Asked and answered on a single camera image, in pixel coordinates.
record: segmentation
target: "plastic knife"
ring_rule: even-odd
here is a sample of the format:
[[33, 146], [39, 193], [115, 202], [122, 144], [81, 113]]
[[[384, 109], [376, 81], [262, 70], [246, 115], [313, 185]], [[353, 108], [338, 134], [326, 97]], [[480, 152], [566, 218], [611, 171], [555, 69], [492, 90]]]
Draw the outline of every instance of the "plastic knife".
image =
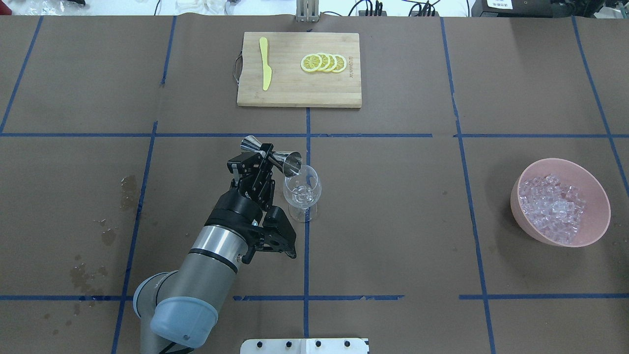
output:
[[273, 70], [269, 66], [269, 41], [267, 37], [260, 37], [260, 53], [262, 53], [262, 89], [267, 91], [273, 74]]

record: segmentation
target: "glass base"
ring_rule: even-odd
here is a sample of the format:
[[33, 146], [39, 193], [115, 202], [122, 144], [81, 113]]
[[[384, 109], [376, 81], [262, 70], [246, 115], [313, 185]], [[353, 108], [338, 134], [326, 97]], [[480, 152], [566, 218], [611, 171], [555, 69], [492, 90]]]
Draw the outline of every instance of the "glass base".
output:
[[291, 214], [291, 217], [299, 222], [311, 222], [315, 220], [319, 215], [317, 204], [314, 204], [310, 208], [301, 209], [293, 207], [292, 205], [288, 206], [288, 212]]

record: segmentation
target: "white mounting bracket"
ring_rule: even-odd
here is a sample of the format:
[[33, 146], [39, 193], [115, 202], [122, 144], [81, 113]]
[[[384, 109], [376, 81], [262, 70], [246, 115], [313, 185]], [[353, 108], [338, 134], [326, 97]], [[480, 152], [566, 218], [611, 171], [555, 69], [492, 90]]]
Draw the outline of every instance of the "white mounting bracket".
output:
[[319, 0], [297, 0], [297, 22], [319, 22]]
[[240, 354], [369, 354], [367, 338], [246, 340]]

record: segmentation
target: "pink bowl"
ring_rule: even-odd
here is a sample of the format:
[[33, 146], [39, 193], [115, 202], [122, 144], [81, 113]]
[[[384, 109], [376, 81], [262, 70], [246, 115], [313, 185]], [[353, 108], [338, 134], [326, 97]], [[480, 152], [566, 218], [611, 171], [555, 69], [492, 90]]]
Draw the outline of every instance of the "pink bowl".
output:
[[[586, 209], [581, 218], [581, 228], [572, 244], [557, 243], [538, 231], [526, 218], [520, 204], [520, 183], [534, 177], [546, 177], [549, 174], [559, 177], [561, 183], [572, 185], [581, 190], [586, 201]], [[532, 238], [553, 246], [583, 247], [595, 243], [610, 226], [611, 207], [605, 190], [590, 172], [576, 163], [563, 159], [543, 159], [527, 167], [515, 182], [511, 191], [511, 212], [518, 225]]]

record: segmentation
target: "wooden cutting board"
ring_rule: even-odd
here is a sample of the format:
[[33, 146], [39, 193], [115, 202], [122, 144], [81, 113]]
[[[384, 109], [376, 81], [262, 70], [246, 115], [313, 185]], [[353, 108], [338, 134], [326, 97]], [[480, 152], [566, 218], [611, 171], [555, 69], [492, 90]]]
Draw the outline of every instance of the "wooden cutting board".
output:
[[[262, 90], [260, 37], [269, 41], [271, 84]], [[304, 72], [301, 59], [313, 53], [347, 58], [344, 71]], [[238, 106], [360, 108], [360, 40], [358, 33], [245, 32]]]

